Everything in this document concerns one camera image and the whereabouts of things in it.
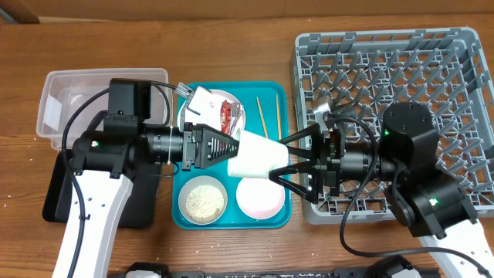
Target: cable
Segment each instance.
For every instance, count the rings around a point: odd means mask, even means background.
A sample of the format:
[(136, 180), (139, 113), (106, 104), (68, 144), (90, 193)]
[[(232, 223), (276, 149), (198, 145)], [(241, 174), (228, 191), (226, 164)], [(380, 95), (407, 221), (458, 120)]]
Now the cable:
[(392, 190), (393, 198), (396, 200), (396, 203), (398, 203), (398, 176), (406, 169), (407, 166), (405, 164), (400, 163), (398, 165), (398, 168), (396, 169), (396, 172), (394, 173), (393, 183), (391, 184), (391, 190)]
[(144, 172), (141, 172), (141, 174), (146, 174), (146, 175), (150, 175), (150, 176), (154, 176), (154, 177), (160, 177), (160, 178), (173, 178), (180, 171), (180, 166), (178, 166), (178, 163), (177, 162), (172, 162), (172, 164), (175, 165), (175, 166), (177, 166), (177, 171), (174, 170), (173, 173), (168, 174), (168, 175), (152, 174), (152, 173), (144, 173)]
[(167, 87), (167, 88), (172, 89), (172, 90), (176, 90), (177, 87), (170, 85), (168, 83), (159, 82), (159, 81), (151, 81), (151, 85), (154, 86), (157, 90), (159, 90), (161, 95), (164, 98), (164, 104), (167, 107), (167, 117), (161, 126), (166, 127), (168, 125), (168, 123), (170, 123), (170, 117), (171, 117), (170, 116), (171, 115), (171, 113), (170, 113), (170, 101), (168, 100), (166, 93), (164, 93), (163, 89), (161, 89), (161, 86)]
[(103, 118), (107, 115), (108, 110), (101, 110), (98, 112), (93, 119), (90, 121), (90, 124), (87, 125), (87, 131), (95, 131), (98, 126), (103, 121)]
[[(351, 118), (351, 117), (338, 117), (337, 122), (338, 121), (346, 121), (346, 122), (350, 121), (350, 122), (358, 124), (360, 127), (362, 127), (365, 130), (365, 132), (367, 133), (367, 135), (369, 136), (370, 142), (372, 145), (372, 149), (373, 149), (372, 162), (370, 163), (369, 172), (365, 176), (364, 180), (362, 181), (361, 186), (358, 188), (357, 192), (355, 193), (354, 197), (352, 198), (352, 201), (350, 202), (350, 205), (348, 206), (347, 210), (345, 211), (345, 213), (343, 215), (343, 219), (341, 220), (340, 242), (341, 242), (341, 245), (343, 246), (343, 248), (345, 248), (346, 251), (348, 251), (348, 252), (350, 252), (356, 256), (363, 256), (363, 257), (369, 257), (369, 258), (388, 257), (388, 256), (403, 256), (403, 255), (413, 255), (413, 254), (419, 254), (419, 253), (433, 253), (433, 252), (434, 253), (435, 252), (449, 253), (449, 254), (459, 256), (462, 259), (470, 262), (472, 265), (474, 265), (477, 268), (479, 273), (487, 276), (488, 278), (492, 278), (489, 271), (485, 267), (483, 267), (479, 262), (477, 262), (476, 260), (467, 256), (466, 254), (463, 254), (463, 253), (458, 252), (458, 251), (453, 250), (453, 249), (446, 249), (446, 248), (440, 248), (440, 247), (421, 247), (421, 248), (416, 248), (416, 249), (401, 249), (401, 250), (387, 251), (387, 252), (362, 252), (362, 251), (357, 251), (357, 250), (355, 250), (355, 249), (353, 249), (347, 245), (347, 243), (345, 242), (345, 235), (344, 235), (345, 225), (347, 224), (348, 215), (350, 214), (351, 209), (355, 206), (355, 203), (357, 202), (357, 197), (364, 190), (365, 185), (369, 182), (369, 180), (371, 179), (372, 173), (374, 172), (374, 168), (375, 168), (376, 163), (377, 163), (377, 159), (376, 159), (376, 157), (377, 157), (377, 142), (376, 142), (376, 138), (374, 137), (371, 129), (361, 120)], [(396, 188), (395, 188), (396, 183), (395, 182), (398, 179), (398, 175), (399, 175), (399, 173), (395, 174), (395, 176), (394, 176), (394, 184), (392, 185), (393, 190), (396, 190)]]
[(79, 234), (77, 235), (76, 248), (74, 250), (74, 256), (72, 257), (72, 262), (70, 263), (69, 274), (67, 275), (67, 277), (69, 277), (69, 278), (72, 278), (74, 275), (74, 271), (76, 271), (76, 265), (77, 265), (77, 260), (79, 259), (80, 248), (81, 248), (81, 245), (83, 244), (84, 226), (85, 226), (85, 221), (86, 221), (86, 207), (84, 206), (83, 193), (80, 190), (80, 186), (79, 186), (79, 183), (77, 182), (76, 176), (74, 175), (73, 170), (70, 167), (69, 154), (67, 153), (67, 137), (69, 136), (70, 126), (72, 126), (72, 123), (77, 118), (77, 116), (79, 116), (79, 114), (86, 107), (88, 107), (94, 100), (101, 97), (105, 93), (108, 93), (109, 91), (110, 91), (110, 89), (106, 88), (105, 90), (102, 90), (101, 92), (99, 92), (99, 93), (95, 94), (94, 96), (92, 96), (91, 98), (89, 98), (87, 102), (85, 102), (83, 105), (81, 105), (76, 110), (76, 112), (74, 112), (74, 114), (70, 117), (69, 121), (67, 122), (65, 129), (63, 130), (63, 136), (62, 136), (63, 164), (65, 165), (67, 174), (69, 175), (70, 179), (72, 180), (74, 189), (76, 189), (77, 198), (79, 200), (79, 208), (80, 208)]

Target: chopsticks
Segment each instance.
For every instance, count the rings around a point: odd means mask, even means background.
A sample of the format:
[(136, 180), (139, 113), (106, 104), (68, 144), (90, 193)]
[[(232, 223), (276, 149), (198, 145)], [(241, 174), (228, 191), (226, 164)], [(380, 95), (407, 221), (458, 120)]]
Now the chopsticks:
[(278, 140), (281, 140), (281, 123), (279, 122), (279, 101), (276, 94), (276, 116), (278, 117)]
[(268, 130), (266, 129), (266, 123), (264, 122), (264, 116), (262, 115), (261, 103), (259, 102), (258, 97), (256, 97), (256, 99), (257, 99), (257, 107), (259, 108), (259, 115), (261, 115), (262, 128), (264, 128), (264, 136), (266, 136), (266, 138), (269, 138)]

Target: gray dish rack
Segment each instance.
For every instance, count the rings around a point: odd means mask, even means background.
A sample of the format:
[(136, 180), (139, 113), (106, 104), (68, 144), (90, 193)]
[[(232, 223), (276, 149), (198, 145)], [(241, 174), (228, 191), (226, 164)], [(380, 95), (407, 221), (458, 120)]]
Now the gray dish rack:
[[(493, 86), (479, 36), (470, 28), (307, 33), (296, 38), (291, 63), (297, 128), (315, 123), (311, 102), (330, 95), (355, 102), (354, 114), (379, 140), (381, 117), (393, 102), (427, 105), (441, 140), (438, 166), (467, 191), (480, 217), (494, 217)], [(367, 141), (354, 124), (347, 140)], [(309, 138), (299, 142), (310, 148)], [(300, 183), (309, 178), (300, 175)], [(321, 195), (318, 205), (303, 201), (313, 224), (340, 223), (358, 184), (341, 185), (337, 198)], [(368, 185), (348, 222), (394, 219), (383, 195), (387, 183)]]

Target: small plate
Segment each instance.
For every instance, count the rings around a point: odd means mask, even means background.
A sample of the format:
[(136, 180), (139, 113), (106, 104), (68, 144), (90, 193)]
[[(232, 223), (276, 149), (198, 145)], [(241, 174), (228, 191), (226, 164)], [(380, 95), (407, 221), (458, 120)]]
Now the small plate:
[[(229, 103), (240, 102), (240, 101), (232, 94), (225, 92), (224, 90), (211, 89), (210, 91), (213, 96), (213, 109), (211, 113), (208, 115), (199, 116), (196, 113), (191, 112), (190, 110), (186, 110), (185, 122), (193, 123), (193, 124), (207, 124), (208, 126), (213, 127), (217, 131), (220, 131), (222, 129), (222, 126), (219, 117), (220, 117), (220, 110), (222, 108), (222, 102), (224, 100), (227, 100)], [(177, 126), (180, 126), (180, 114), (183, 108), (184, 105), (182, 105), (180, 107), (180, 110), (178, 111)], [(245, 111), (242, 112), (242, 114), (240, 115), (239, 121), (237, 122), (237, 125), (233, 129), (232, 134), (234, 134), (238, 129), (245, 129)]]
[(267, 178), (243, 178), (236, 195), (240, 210), (258, 220), (272, 218), (285, 203), (284, 187)]

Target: white sticker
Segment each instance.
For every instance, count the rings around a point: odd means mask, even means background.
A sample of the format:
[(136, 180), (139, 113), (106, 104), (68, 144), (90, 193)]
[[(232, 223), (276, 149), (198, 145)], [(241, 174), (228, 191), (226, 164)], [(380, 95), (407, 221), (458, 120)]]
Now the white sticker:
[(52, 96), (46, 101), (45, 118), (43, 122), (52, 129), (58, 131), (60, 116), (62, 115), (62, 104)]

